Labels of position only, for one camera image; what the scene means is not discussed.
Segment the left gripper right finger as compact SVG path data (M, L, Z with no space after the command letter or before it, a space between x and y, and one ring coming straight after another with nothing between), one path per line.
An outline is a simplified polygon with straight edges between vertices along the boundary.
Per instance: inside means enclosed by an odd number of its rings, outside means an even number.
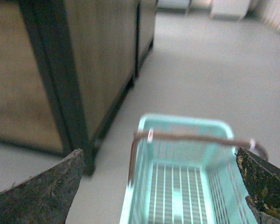
M280 169L242 147L237 148L236 163L256 222L280 224Z

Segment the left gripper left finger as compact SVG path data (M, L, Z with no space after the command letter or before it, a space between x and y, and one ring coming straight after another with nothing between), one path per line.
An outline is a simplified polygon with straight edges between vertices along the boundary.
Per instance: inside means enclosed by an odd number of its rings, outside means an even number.
M84 152L76 149L55 166L0 192L0 224L64 224L84 166Z

